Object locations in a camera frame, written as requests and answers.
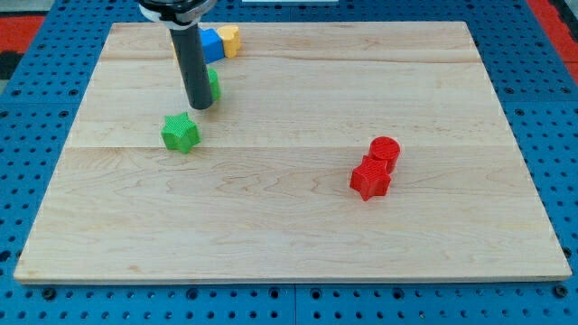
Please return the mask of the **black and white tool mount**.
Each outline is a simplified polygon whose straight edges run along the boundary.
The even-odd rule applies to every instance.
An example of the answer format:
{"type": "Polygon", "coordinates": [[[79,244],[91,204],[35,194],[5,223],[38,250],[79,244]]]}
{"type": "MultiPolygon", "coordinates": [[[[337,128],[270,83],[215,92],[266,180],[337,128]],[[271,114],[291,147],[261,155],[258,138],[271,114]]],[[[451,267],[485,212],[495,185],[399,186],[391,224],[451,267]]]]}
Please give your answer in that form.
{"type": "Polygon", "coordinates": [[[172,30],[185,30],[198,24],[217,0],[139,0],[142,15],[172,30]]]}

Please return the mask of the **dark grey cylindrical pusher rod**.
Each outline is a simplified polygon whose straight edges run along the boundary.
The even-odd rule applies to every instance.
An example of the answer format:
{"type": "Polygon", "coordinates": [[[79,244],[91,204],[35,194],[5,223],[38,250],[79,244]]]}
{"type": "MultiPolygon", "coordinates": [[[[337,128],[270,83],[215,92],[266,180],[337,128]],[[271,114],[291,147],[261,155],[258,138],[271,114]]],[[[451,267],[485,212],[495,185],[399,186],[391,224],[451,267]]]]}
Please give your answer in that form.
{"type": "Polygon", "coordinates": [[[213,96],[199,26],[171,30],[170,34],[190,106],[197,110],[209,108],[213,96]]]}

